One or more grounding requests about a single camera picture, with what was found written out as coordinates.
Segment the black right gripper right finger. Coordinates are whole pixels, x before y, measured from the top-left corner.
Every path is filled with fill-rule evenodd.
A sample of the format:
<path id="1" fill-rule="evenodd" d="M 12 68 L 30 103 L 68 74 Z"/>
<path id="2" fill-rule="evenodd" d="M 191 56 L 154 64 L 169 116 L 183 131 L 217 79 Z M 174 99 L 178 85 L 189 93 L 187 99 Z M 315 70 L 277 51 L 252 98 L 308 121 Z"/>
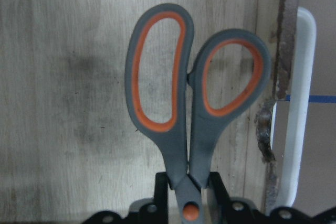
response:
<path id="1" fill-rule="evenodd" d="M 215 197 L 216 223 L 335 223 L 335 207 L 308 216 L 291 207 L 278 207 L 266 215 L 245 198 L 230 197 L 218 172 L 211 172 L 209 186 Z"/>

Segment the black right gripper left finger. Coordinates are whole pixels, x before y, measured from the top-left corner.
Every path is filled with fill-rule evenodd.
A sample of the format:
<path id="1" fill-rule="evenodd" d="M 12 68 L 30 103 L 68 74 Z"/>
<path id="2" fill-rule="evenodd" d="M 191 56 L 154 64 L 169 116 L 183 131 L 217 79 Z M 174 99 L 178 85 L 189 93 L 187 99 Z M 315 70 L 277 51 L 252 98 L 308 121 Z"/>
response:
<path id="1" fill-rule="evenodd" d="M 129 207 L 128 215 L 103 210 L 93 214 L 84 223 L 168 223 L 168 178 L 165 172 L 156 173 L 154 196 L 137 200 Z"/>

